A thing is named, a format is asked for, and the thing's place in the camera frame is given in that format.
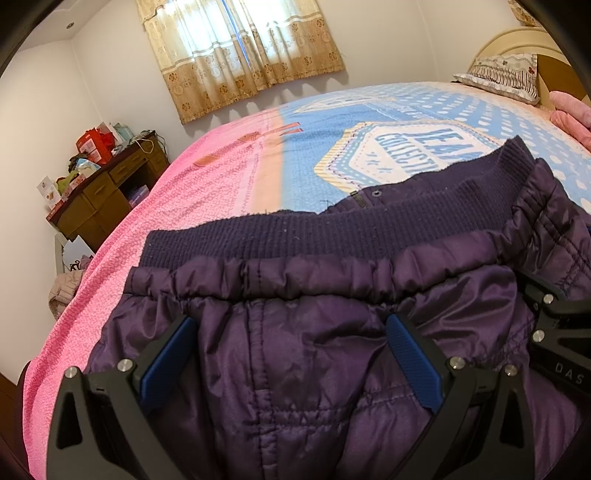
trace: striped pillowcase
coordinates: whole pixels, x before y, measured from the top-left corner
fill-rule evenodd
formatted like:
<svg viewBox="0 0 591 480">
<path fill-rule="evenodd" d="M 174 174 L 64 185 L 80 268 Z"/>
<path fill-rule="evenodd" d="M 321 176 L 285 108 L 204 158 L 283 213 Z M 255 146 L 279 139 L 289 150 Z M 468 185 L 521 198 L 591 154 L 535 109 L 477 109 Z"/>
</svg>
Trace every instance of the striped pillowcase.
<svg viewBox="0 0 591 480">
<path fill-rule="evenodd" d="M 537 87 L 538 56 L 535 53 L 478 58 L 468 73 L 456 74 L 454 77 L 466 85 L 529 105 L 540 101 Z"/>
</svg>

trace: pink pillow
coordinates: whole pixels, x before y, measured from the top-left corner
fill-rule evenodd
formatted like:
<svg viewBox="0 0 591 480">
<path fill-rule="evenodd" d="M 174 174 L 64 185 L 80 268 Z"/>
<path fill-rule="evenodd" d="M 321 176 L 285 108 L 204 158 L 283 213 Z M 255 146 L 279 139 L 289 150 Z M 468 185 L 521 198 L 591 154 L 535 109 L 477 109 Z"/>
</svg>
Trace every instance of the pink pillow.
<svg viewBox="0 0 591 480">
<path fill-rule="evenodd" d="M 564 92 L 550 92 L 550 100 L 557 110 L 569 113 L 586 128 L 591 128 L 591 107 Z"/>
<path fill-rule="evenodd" d="M 563 132 L 568 133 L 581 143 L 587 150 L 591 151 L 591 132 L 575 117 L 566 112 L 556 110 L 550 115 L 550 121 Z"/>
</svg>

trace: blue gripper pad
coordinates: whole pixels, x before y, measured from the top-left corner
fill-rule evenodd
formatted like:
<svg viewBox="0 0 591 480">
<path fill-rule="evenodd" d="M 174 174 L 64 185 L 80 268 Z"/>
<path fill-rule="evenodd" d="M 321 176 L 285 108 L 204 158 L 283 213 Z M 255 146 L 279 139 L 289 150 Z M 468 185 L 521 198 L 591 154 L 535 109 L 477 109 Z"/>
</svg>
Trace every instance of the blue gripper pad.
<svg viewBox="0 0 591 480">
<path fill-rule="evenodd" d="M 441 376 L 396 315 L 386 321 L 386 339 L 418 402 L 437 413 L 443 404 Z"/>
<path fill-rule="evenodd" d="M 143 374 L 139 405 L 144 414 L 161 407 L 183 371 L 196 342 L 197 322 L 186 317 Z"/>
</svg>

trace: pink blanket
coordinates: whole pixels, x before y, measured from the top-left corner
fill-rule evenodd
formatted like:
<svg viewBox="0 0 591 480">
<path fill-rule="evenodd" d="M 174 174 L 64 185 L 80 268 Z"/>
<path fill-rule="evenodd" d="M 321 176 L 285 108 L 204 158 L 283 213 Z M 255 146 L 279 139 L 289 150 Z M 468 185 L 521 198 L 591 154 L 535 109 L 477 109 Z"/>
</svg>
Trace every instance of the pink blanket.
<svg viewBox="0 0 591 480">
<path fill-rule="evenodd" d="M 47 439 L 63 372 L 72 365 L 86 366 L 102 326 L 121 297 L 129 269 L 138 263 L 148 233 L 277 206 L 273 198 L 253 199 L 252 185 L 262 164 L 267 173 L 274 169 L 274 160 L 262 153 L 269 151 L 269 142 L 270 149 L 274 147 L 272 132 L 278 121 L 277 111 L 269 110 L 201 137 L 172 163 L 150 195 L 99 249 L 78 294 L 27 371 L 23 436 L 34 478 L 46 478 Z M 223 155 L 216 154 L 220 149 Z M 213 155 L 214 161 L 194 164 L 207 155 Z"/>
<path fill-rule="evenodd" d="M 591 151 L 591 132 L 575 117 L 566 112 L 556 110 L 550 115 L 550 121 L 569 134 L 587 150 Z"/>
<path fill-rule="evenodd" d="M 587 129 L 591 128 L 591 107 L 565 92 L 550 92 L 550 100 L 557 110 L 571 115 Z"/>
</svg>

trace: wooden desk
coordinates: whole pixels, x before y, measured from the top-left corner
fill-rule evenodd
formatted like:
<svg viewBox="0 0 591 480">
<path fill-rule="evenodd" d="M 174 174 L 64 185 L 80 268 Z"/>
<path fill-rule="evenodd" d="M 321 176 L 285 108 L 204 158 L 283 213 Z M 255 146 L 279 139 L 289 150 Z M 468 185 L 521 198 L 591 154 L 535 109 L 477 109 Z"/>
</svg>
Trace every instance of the wooden desk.
<svg viewBox="0 0 591 480">
<path fill-rule="evenodd" d="M 49 220 L 68 240 L 78 235 L 97 251 L 131 211 L 126 198 L 146 185 L 150 190 L 168 168 L 168 159 L 152 132 L 149 141 L 133 143 L 114 156 L 72 192 Z"/>
<path fill-rule="evenodd" d="M 14 405 L 17 386 L 0 374 L 0 436 L 14 448 Z"/>
</svg>

